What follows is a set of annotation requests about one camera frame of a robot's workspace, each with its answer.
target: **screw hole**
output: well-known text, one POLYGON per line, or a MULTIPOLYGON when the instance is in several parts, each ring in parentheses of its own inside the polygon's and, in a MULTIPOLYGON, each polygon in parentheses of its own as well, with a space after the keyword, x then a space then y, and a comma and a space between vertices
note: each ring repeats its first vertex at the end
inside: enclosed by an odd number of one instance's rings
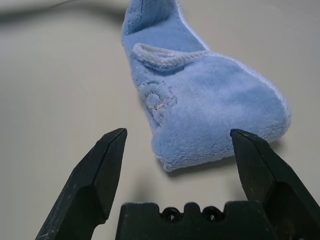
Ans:
POLYGON ((220 222, 224 219, 224 214, 214 206, 203 209, 202 215, 210 222, 220 222))
POLYGON ((175 207, 168 207, 165 210, 163 210, 161 217, 166 221, 170 223, 176 223, 181 220, 182 215, 179 212, 178 209, 175 207))

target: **fuzzy fabric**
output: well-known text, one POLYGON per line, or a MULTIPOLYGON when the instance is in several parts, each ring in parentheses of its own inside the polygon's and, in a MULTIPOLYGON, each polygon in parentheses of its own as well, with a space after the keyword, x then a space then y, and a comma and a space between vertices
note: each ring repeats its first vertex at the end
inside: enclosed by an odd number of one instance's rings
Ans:
POLYGON ((211 51, 177 0, 131 0, 122 44, 167 172, 234 154, 230 129, 272 142, 291 124, 278 89, 240 61, 211 51))

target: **white table surface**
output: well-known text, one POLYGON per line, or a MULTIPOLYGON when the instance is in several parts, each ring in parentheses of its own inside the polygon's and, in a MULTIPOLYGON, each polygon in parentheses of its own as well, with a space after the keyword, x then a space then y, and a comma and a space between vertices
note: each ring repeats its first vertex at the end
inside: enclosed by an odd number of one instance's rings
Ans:
MULTIPOLYGON (((2 0, 0 9, 38 3, 58 1, 2 0)), ((121 13, 128 0, 100 3, 121 13)), ((182 7, 212 49, 254 67, 287 97, 292 125, 273 146, 320 203, 320 1, 182 0, 182 7)), ((110 218, 92 239, 115 238, 125 202, 182 211, 190 201, 222 210, 246 199, 234 159, 162 170, 122 23, 101 7, 60 9, 0 24, 0 238, 34 239, 75 165, 116 128, 128 129, 121 177, 110 218)))

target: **baby sock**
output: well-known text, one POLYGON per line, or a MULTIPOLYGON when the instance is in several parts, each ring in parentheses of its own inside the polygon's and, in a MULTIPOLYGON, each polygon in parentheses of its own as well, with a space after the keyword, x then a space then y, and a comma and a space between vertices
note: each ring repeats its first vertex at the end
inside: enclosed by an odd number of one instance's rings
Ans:
POLYGON ((211 51, 177 0, 131 0, 122 44, 165 171, 234 154, 231 129, 268 142, 291 124, 279 90, 240 61, 211 51))

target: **black plastic part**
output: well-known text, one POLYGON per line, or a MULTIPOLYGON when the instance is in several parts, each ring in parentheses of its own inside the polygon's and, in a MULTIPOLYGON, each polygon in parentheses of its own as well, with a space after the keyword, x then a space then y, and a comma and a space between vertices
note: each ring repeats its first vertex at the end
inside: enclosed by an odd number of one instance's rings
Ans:
POLYGON ((109 217, 127 130, 105 134, 72 171, 36 240, 90 240, 109 217))
POLYGON ((181 220, 182 214, 175 207, 167 207, 163 210, 161 217, 169 223, 176 223, 181 220))
POLYGON ((260 201, 279 240, 319 240, 320 208, 292 168, 255 134, 233 129, 243 190, 260 201))
POLYGON ((196 203, 188 203, 179 221, 164 219, 155 203, 121 207, 116 240, 276 240, 265 211, 257 201, 228 202, 224 217, 208 220, 196 203))
POLYGON ((212 222, 220 222, 224 219, 224 214, 215 206, 208 206, 202 211, 202 215, 212 222))

